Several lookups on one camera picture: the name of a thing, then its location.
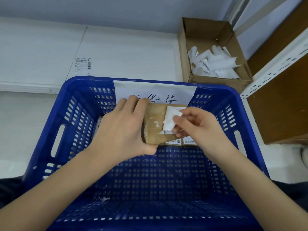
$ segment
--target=basket hole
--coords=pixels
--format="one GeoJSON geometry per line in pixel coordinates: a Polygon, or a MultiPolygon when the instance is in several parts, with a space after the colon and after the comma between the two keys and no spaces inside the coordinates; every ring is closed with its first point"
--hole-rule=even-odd
{"type": "Polygon", "coordinates": [[[247,156],[241,133],[239,131],[234,131],[234,135],[235,135],[235,139],[236,139],[236,142],[237,142],[238,150],[243,155],[247,156]]]}
{"type": "Polygon", "coordinates": [[[61,141],[64,129],[65,129],[65,125],[62,124],[60,126],[59,130],[58,130],[58,133],[57,133],[54,145],[52,146],[52,150],[51,150],[51,156],[52,157],[56,157],[56,153],[57,153],[57,150],[58,150],[58,147],[59,147],[59,144],[60,144],[60,141],[61,141]]]}

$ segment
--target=open cardboard box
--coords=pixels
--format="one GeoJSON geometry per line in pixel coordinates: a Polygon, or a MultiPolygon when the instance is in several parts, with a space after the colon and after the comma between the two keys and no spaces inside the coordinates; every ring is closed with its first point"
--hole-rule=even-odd
{"type": "Polygon", "coordinates": [[[233,87],[238,93],[252,82],[252,74],[229,22],[183,17],[178,40],[184,82],[224,84],[233,87]],[[241,66],[234,70],[240,79],[192,74],[187,51],[196,46],[201,54],[208,49],[211,50],[213,45],[226,46],[231,56],[237,57],[236,64],[241,66]]]}

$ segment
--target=hand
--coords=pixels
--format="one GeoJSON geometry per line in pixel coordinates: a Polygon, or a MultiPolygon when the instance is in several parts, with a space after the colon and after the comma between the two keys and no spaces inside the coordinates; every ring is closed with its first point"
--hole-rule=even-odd
{"type": "Polygon", "coordinates": [[[99,129],[86,149],[96,160],[107,160],[112,166],[138,155],[154,155],[157,145],[143,143],[141,126],[148,98],[131,95],[122,98],[115,109],[105,114],[99,129]]]}
{"type": "Polygon", "coordinates": [[[211,161],[234,147],[212,113],[195,107],[180,112],[182,117],[173,118],[176,124],[173,132],[178,138],[191,136],[211,161]]]}

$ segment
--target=white floor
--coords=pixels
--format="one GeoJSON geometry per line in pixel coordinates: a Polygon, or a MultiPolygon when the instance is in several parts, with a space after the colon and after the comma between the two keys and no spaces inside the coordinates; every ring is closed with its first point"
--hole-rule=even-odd
{"type": "MultiPolygon", "coordinates": [[[[0,92],[0,178],[22,175],[39,139],[54,94],[0,92]]],[[[244,103],[272,179],[287,183],[308,181],[300,145],[265,145],[248,103],[244,103]]]]}

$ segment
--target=forearm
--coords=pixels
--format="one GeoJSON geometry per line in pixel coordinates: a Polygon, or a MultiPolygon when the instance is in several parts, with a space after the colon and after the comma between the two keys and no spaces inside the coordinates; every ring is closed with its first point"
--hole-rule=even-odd
{"type": "Polygon", "coordinates": [[[83,151],[40,184],[0,210],[0,230],[46,230],[56,217],[112,166],[83,151]]]}
{"type": "Polygon", "coordinates": [[[305,230],[308,214],[235,147],[216,163],[265,230],[305,230]]]}

